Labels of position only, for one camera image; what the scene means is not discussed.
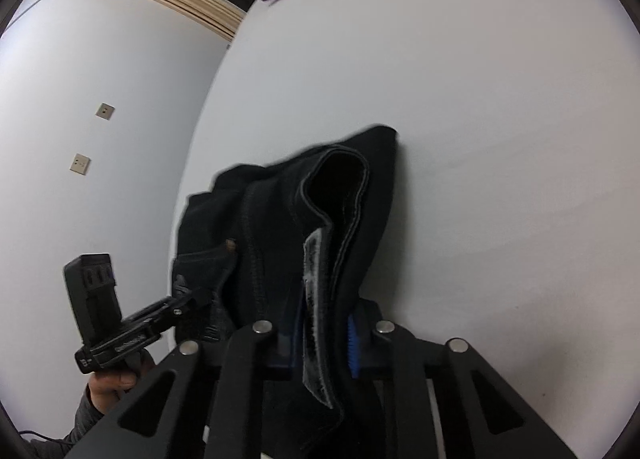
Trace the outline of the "person's left hand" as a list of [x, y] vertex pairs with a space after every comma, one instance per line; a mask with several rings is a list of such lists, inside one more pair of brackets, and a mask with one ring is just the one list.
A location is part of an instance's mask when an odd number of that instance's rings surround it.
[[142, 351], [134, 367], [93, 372], [88, 380], [89, 397], [99, 413], [106, 415], [122, 397], [155, 367], [148, 351]]

